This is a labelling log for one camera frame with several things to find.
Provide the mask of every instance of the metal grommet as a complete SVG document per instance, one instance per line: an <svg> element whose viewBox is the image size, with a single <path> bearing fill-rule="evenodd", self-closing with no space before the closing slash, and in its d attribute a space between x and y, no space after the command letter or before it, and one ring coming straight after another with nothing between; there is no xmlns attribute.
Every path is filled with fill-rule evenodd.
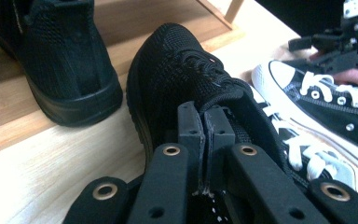
<svg viewBox="0 0 358 224"><path fill-rule="evenodd" d="M257 154L257 150L255 148L248 147L248 146L241 147L240 151L242 154L244 154L246 156L254 156L255 154Z"/></svg>
<svg viewBox="0 0 358 224"><path fill-rule="evenodd" d="M325 195L336 201L347 202L351 199L351 195L340 186L330 183L322 183L321 189Z"/></svg>
<svg viewBox="0 0 358 224"><path fill-rule="evenodd" d="M319 99L319 97L321 97L321 94L318 91L312 91L310 93L310 96L316 100L316 99Z"/></svg>
<svg viewBox="0 0 358 224"><path fill-rule="evenodd" d="M117 186L112 183L102 183L98 185L92 192L92 197L99 201L112 198L117 193Z"/></svg>
<svg viewBox="0 0 358 224"><path fill-rule="evenodd" d="M168 147L165 147L164 150L162 150L162 152L167 156L176 156L177 154L179 154L180 148L168 146Z"/></svg>
<svg viewBox="0 0 358 224"><path fill-rule="evenodd" d="M347 98L345 98L343 96L338 97L338 99L337 99L338 105L345 105L346 103L347 103Z"/></svg>
<svg viewBox="0 0 358 224"><path fill-rule="evenodd" d="M346 129L348 132L351 132L351 131L353 131L353 129L354 129L354 125L353 125L352 123L347 124L347 126L345 126L345 129Z"/></svg>

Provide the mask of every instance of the black mesh sneaker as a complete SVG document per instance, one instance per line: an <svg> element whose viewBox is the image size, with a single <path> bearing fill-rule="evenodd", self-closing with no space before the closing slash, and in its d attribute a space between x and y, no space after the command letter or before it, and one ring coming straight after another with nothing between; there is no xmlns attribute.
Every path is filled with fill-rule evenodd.
<svg viewBox="0 0 358 224"><path fill-rule="evenodd" d="M61 125L90 125L121 106L93 11L93 0L0 0L0 46L24 68L41 109Z"/></svg>
<svg viewBox="0 0 358 224"><path fill-rule="evenodd" d="M303 72L285 63L262 63L252 73L260 94L358 167L358 87L337 86L329 75Z"/></svg>
<svg viewBox="0 0 358 224"><path fill-rule="evenodd" d="M142 45L131 64L127 98L146 162L154 148L167 143L167 133L177 130L177 107L193 101L201 119L215 105L229 108L227 119L236 142L264 148L283 170L288 169L282 141L250 86L232 78L219 59L204 51L181 25L163 24Z"/></svg>

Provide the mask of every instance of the shoe sole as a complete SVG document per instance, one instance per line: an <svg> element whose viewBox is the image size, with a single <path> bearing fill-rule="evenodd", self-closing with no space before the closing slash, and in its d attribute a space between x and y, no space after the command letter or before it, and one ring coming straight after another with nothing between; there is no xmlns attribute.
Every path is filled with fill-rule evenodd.
<svg viewBox="0 0 358 224"><path fill-rule="evenodd" d="M152 160L154 148L151 133L145 118L145 112L143 110L144 104L138 79L137 68L142 51L143 48L138 50L130 67L127 79L127 105L129 107L132 122L135 124L136 132L145 148L145 166L147 167Z"/></svg>
<svg viewBox="0 0 358 224"><path fill-rule="evenodd" d="M358 146L336 135L335 133L330 132L324 126L299 109L270 75L269 64L267 68L266 66L259 65L252 73L252 81L256 90L260 92L266 101L274 106L286 108L286 111L291 111L290 120L295 125L299 125L300 127L315 133L318 137L331 144L347 160L351 161L358 167Z"/></svg>
<svg viewBox="0 0 358 224"><path fill-rule="evenodd" d="M1 36L0 47L17 60L14 50ZM74 100L62 100L47 96L26 73L25 76L42 111L49 119L62 126L78 127L97 123L109 117L122 103L123 92L114 78L107 87L93 94Z"/></svg>

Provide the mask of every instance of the black sneaker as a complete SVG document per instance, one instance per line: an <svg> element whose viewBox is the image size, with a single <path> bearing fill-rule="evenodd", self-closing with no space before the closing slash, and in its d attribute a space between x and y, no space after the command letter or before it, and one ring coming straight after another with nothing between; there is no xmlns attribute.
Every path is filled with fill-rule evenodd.
<svg viewBox="0 0 358 224"><path fill-rule="evenodd" d="M315 133L358 167L358 87L336 86L329 75L278 61L258 65L252 81L287 120Z"/></svg>
<svg viewBox="0 0 358 224"><path fill-rule="evenodd" d="M219 59L203 50L196 37L179 24L160 26L142 45L129 72L127 98L145 146L146 163L156 147L169 141L167 133L177 130L177 107L193 101L201 118L214 105L229 108L227 118L236 142L264 148L288 171L282 141L249 85L232 78Z"/></svg>
<svg viewBox="0 0 358 224"><path fill-rule="evenodd" d="M89 125L121 106L93 11L93 0L0 0L0 46L19 60L41 109L61 125Z"/></svg>
<svg viewBox="0 0 358 224"><path fill-rule="evenodd" d="M255 100L271 119L276 132L287 145L290 167L304 180L332 178L358 191L358 169L355 169L333 146L291 122L290 115L274 106L251 87Z"/></svg>

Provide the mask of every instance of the shoe toe cap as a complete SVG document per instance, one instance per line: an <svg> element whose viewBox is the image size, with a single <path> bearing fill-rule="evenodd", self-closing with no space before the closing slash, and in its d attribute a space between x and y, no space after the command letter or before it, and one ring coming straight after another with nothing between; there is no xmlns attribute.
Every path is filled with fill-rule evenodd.
<svg viewBox="0 0 358 224"><path fill-rule="evenodd" d="M284 89L290 84L296 73L296 69L294 67L278 61L270 62L268 68L271 77L281 87L281 89Z"/></svg>

